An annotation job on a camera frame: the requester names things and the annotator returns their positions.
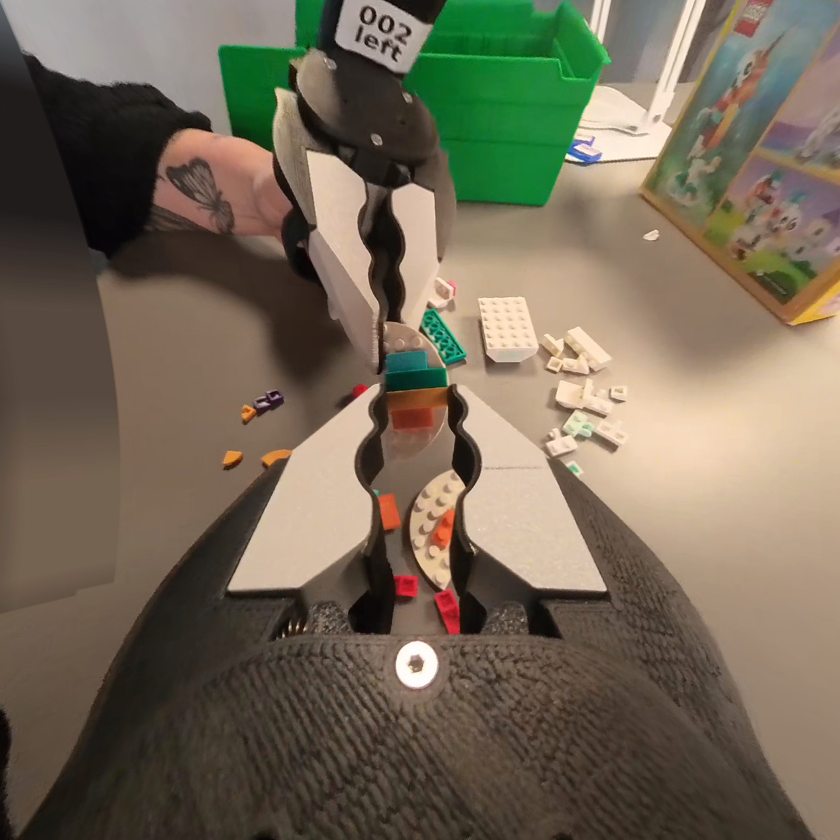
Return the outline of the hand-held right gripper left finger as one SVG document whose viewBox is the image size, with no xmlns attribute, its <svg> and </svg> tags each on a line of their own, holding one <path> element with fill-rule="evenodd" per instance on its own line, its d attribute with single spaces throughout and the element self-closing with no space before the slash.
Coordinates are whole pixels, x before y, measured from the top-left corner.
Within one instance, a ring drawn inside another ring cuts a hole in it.
<svg viewBox="0 0 840 840">
<path fill-rule="evenodd" d="M 373 484 L 385 457 L 384 386 L 372 385 L 285 460 L 227 583 L 300 608 L 336 602 L 357 631 L 389 631 L 396 587 Z"/>
</svg>

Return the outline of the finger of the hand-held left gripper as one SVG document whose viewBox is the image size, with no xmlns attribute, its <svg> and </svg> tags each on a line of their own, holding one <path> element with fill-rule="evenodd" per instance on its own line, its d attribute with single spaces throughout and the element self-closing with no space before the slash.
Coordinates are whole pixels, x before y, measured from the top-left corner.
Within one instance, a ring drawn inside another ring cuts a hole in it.
<svg viewBox="0 0 840 840">
<path fill-rule="evenodd" d="M 316 223 L 308 252 L 333 313 L 362 361 L 381 369 L 382 306 L 371 286 L 373 258 L 363 241 L 365 182 L 337 156 L 307 155 Z"/>
<path fill-rule="evenodd" d="M 427 300 L 438 274 L 434 193 L 421 186 L 402 186 L 392 194 L 392 213 L 402 236 L 397 261 L 400 320 L 419 329 Z"/>
</svg>

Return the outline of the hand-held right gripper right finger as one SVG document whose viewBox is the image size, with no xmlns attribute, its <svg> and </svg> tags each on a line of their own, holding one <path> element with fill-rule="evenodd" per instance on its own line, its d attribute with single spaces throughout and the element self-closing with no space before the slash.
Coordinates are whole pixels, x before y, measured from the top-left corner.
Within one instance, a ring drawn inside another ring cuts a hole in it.
<svg viewBox="0 0 840 840">
<path fill-rule="evenodd" d="M 455 506 L 450 570 L 462 631 L 480 631 L 513 603 L 526 627 L 549 601 L 604 601 L 598 570 L 542 450 L 464 385 L 448 388 Z"/>
</svg>

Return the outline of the long teal lego plate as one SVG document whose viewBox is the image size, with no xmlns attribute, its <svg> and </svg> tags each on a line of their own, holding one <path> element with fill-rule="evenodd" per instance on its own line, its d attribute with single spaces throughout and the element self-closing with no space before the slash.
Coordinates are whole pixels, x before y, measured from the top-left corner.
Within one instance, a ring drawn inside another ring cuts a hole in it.
<svg viewBox="0 0 840 840">
<path fill-rule="evenodd" d="M 465 349 L 442 319 L 438 310 L 426 309 L 421 321 L 421 331 L 434 346 L 438 356 L 446 366 L 466 360 Z"/>
</svg>

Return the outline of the rainbow lego plate assembly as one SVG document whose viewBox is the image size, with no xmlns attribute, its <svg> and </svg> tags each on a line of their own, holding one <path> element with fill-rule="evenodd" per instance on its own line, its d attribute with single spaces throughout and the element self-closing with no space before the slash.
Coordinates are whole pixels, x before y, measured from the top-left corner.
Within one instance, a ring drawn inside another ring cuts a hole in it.
<svg viewBox="0 0 840 840">
<path fill-rule="evenodd" d="M 380 323 L 378 374 L 385 394 L 385 455 L 403 461 L 420 455 L 443 429 L 448 367 L 422 329 L 400 321 Z"/>
<path fill-rule="evenodd" d="M 408 520 L 408 535 L 418 569 L 442 592 L 450 587 L 449 551 L 455 531 L 456 505 L 465 484 L 453 469 L 431 479 L 418 491 Z"/>
</svg>

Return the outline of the large white lego brick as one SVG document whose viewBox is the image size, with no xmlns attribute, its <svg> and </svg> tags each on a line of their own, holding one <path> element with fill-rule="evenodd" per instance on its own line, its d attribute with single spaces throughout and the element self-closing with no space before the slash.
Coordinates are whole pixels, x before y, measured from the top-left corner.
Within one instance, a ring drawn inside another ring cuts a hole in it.
<svg viewBox="0 0 840 840">
<path fill-rule="evenodd" d="M 525 297 L 480 297 L 479 320 L 487 358 L 520 363 L 539 350 Z"/>
</svg>

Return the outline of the person's left forearm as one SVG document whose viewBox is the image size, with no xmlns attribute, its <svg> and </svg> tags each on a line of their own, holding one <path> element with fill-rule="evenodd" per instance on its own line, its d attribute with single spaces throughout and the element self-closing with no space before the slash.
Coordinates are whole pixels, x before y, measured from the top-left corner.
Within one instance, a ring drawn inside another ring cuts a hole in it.
<svg viewBox="0 0 840 840">
<path fill-rule="evenodd" d="M 202 112 L 179 107 L 156 87 L 99 85 L 24 63 L 53 133 L 90 249 L 111 258 L 145 230 L 160 159 L 179 132 L 210 133 Z"/>
</svg>

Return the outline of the long white lego brick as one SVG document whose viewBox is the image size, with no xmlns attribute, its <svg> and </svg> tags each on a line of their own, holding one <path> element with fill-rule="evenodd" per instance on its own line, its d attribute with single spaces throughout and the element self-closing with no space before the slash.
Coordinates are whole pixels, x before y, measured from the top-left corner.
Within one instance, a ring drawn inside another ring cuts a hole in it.
<svg viewBox="0 0 840 840">
<path fill-rule="evenodd" d="M 582 357 L 592 371 L 601 371 L 613 362 L 613 357 L 582 328 L 570 329 L 564 341 Z"/>
</svg>

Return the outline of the yellow lego set box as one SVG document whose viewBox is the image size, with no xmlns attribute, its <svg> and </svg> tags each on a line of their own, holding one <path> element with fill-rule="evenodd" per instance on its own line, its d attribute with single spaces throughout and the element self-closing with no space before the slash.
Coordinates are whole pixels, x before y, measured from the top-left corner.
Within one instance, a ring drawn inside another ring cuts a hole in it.
<svg viewBox="0 0 840 840">
<path fill-rule="evenodd" d="M 641 196 L 797 326 L 839 309 L 839 2 L 738 2 Z"/>
</svg>

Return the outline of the person's left hand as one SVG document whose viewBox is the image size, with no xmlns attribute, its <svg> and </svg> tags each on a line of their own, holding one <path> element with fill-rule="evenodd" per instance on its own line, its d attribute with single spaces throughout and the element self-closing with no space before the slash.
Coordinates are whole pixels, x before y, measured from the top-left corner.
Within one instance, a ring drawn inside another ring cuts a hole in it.
<svg viewBox="0 0 840 840">
<path fill-rule="evenodd" d="M 239 233 L 280 239 L 291 209 L 290 200 L 277 182 L 272 154 L 252 143 L 245 164 L 245 202 L 237 215 Z"/>
</svg>

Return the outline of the green plastic bin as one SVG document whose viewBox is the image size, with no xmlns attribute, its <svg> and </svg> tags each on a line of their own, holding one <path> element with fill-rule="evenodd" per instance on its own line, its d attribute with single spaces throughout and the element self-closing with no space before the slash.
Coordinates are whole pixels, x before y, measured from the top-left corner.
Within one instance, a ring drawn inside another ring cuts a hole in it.
<svg viewBox="0 0 840 840">
<path fill-rule="evenodd" d="M 304 48 L 220 45 L 217 50 L 231 133 L 273 151 L 275 90 L 289 88 L 290 62 Z"/>
<path fill-rule="evenodd" d="M 458 200 L 546 204 L 609 61 L 572 2 L 447 2 L 406 86 L 434 116 Z"/>
</svg>

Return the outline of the pile of small white pieces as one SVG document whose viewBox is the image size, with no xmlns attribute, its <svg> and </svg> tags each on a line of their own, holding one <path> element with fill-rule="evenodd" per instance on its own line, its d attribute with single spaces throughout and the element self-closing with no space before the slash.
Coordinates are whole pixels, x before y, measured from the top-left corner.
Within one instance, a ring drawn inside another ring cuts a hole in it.
<svg viewBox="0 0 840 840">
<path fill-rule="evenodd" d="M 561 339 L 545 333 L 541 346 L 548 352 L 545 369 L 555 373 L 559 380 L 553 391 L 553 405 L 564 413 L 564 420 L 552 427 L 545 435 L 542 448 L 551 459 L 573 456 L 587 441 L 594 441 L 616 451 L 623 448 L 629 439 L 623 421 L 616 415 L 620 406 L 628 402 L 629 386 L 624 383 L 609 384 L 599 380 L 610 365 L 601 371 L 592 371 L 586 361 Z M 573 411 L 582 410 L 595 425 L 590 438 L 563 436 L 561 428 Z"/>
</svg>

